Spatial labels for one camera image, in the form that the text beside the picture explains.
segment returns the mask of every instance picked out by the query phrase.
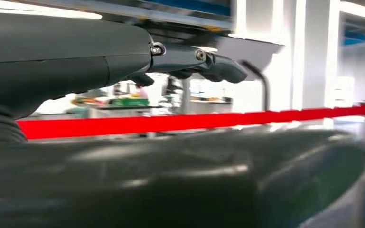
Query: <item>screw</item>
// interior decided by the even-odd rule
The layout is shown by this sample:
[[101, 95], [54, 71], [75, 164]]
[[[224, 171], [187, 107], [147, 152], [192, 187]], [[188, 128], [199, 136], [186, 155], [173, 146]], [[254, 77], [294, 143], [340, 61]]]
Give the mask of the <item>screw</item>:
[[196, 56], [196, 59], [199, 60], [199, 61], [203, 61], [206, 59], [206, 54], [204, 51], [202, 50], [197, 50], [195, 52], [195, 56]]

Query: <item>blue panel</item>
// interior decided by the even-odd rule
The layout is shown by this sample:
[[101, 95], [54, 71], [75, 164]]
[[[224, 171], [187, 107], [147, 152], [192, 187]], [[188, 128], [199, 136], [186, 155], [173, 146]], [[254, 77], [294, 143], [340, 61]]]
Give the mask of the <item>blue panel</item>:
[[171, 7], [194, 10], [204, 13], [231, 16], [230, 7], [204, 1], [198, 1], [198, 0], [144, 0], [144, 1]]
[[365, 41], [365, 34], [362, 34], [362, 33], [346, 31], [345, 32], [345, 37], [349, 38], [349, 39], [356, 39], [356, 40]]
[[345, 39], [343, 45], [353, 45], [353, 44], [360, 44], [364, 43], [365, 41], [362, 40], [356, 40], [356, 39]]
[[345, 31], [345, 41], [343, 45], [352, 45], [365, 42], [365, 34]]

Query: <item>green box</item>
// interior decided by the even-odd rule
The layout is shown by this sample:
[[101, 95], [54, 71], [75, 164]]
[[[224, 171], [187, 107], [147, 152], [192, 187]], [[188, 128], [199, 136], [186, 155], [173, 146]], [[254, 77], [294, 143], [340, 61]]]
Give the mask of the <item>green box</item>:
[[148, 99], [113, 99], [111, 106], [123, 106], [123, 107], [136, 107], [136, 106], [148, 106]]

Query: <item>metal bolt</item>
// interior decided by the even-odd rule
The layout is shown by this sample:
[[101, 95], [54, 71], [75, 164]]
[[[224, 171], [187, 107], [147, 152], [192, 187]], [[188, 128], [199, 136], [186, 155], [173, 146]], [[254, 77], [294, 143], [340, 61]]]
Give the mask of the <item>metal bolt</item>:
[[163, 50], [158, 46], [154, 46], [150, 48], [150, 52], [152, 53], [152, 55], [160, 55], [163, 53]]
[[199, 60], [199, 61], [203, 61], [206, 59], [206, 54], [204, 51], [202, 50], [197, 50], [195, 52], [195, 56], [196, 56], [196, 59]]

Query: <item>red barrier rope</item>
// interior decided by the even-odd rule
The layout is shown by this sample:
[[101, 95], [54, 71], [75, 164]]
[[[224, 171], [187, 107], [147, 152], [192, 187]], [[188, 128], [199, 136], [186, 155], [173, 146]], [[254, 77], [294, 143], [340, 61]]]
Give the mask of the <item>red barrier rope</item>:
[[272, 122], [307, 121], [341, 116], [365, 115], [365, 105], [350, 108], [319, 108], [302, 111], [200, 114], [102, 119], [18, 121], [29, 139], [86, 137], [110, 134], [209, 129]]

